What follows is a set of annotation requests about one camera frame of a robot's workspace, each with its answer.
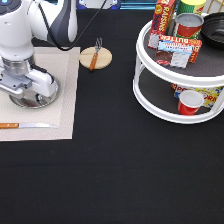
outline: paper mat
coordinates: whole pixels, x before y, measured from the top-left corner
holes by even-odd
[[[30,109],[15,105],[0,91],[0,123],[51,123],[59,128],[1,129],[0,141],[72,139],[79,54],[80,48],[35,48],[36,64],[59,80],[59,96],[46,107]]]

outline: white two-tier shelf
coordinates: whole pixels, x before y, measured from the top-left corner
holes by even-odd
[[[224,51],[203,42],[195,64],[186,69],[160,66],[154,61],[155,50],[147,47],[151,26],[152,21],[142,28],[136,44],[133,90],[139,103],[155,116],[175,123],[194,124],[217,116],[224,108],[224,91],[212,109],[201,107],[198,114],[184,116],[178,112],[171,83],[198,88],[224,86]]]

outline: food box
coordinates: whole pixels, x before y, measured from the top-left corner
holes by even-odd
[[[172,36],[165,36],[161,35],[160,40],[166,40],[166,41],[172,41],[174,43],[183,43],[183,44],[188,44],[193,46],[193,53],[190,57],[189,62],[194,63],[197,56],[198,52],[201,49],[201,40],[196,40],[196,39],[186,39],[186,38],[180,38],[180,37],[172,37]]]
[[[203,94],[204,97],[204,107],[212,108],[218,96],[223,90],[223,87],[215,87],[215,88],[195,88],[195,87],[184,87],[177,85],[174,96],[179,98],[180,93],[185,90],[195,90]]]
[[[186,68],[192,53],[192,45],[171,40],[160,40],[155,61],[160,65]]]
[[[156,49],[159,36],[166,34],[175,11],[175,0],[158,0],[149,34],[148,47]]]

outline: wire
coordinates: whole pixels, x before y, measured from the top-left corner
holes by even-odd
[[[84,28],[84,30],[83,30],[82,33],[79,35],[79,37],[76,39],[76,41],[74,41],[74,42],[71,44],[71,46],[69,46],[68,48],[62,48],[62,47],[57,43],[57,41],[56,41],[55,38],[54,38],[53,33],[51,32],[51,29],[50,29],[49,25],[48,25],[47,18],[46,18],[46,16],[45,16],[45,13],[44,13],[44,10],[43,10],[42,6],[39,4],[38,7],[39,7],[39,9],[40,9],[40,11],[41,11],[41,14],[42,14],[43,19],[44,19],[44,23],[45,23],[46,28],[47,28],[47,31],[48,31],[48,33],[49,33],[49,35],[50,35],[50,37],[51,37],[51,40],[53,41],[54,45],[55,45],[58,49],[60,49],[61,51],[69,51],[69,50],[71,50],[73,47],[76,46],[76,44],[78,43],[79,39],[80,39],[80,38],[82,37],[82,35],[86,32],[86,30],[89,28],[90,24],[93,22],[93,20],[96,18],[96,16],[100,13],[100,11],[102,10],[102,8],[103,8],[104,5],[106,4],[106,2],[107,2],[107,0],[105,0],[105,1],[103,2],[101,8],[100,8],[100,9],[97,11],[97,13],[92,17],[92,19],[89,21],[89,23],[88,23],[87,26]]]

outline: plastic cup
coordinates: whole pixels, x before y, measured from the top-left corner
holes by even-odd
[[[194,90],[185,90],[179,95],[178,110],[183,115],[194,115],[203,105],[204,97]]]

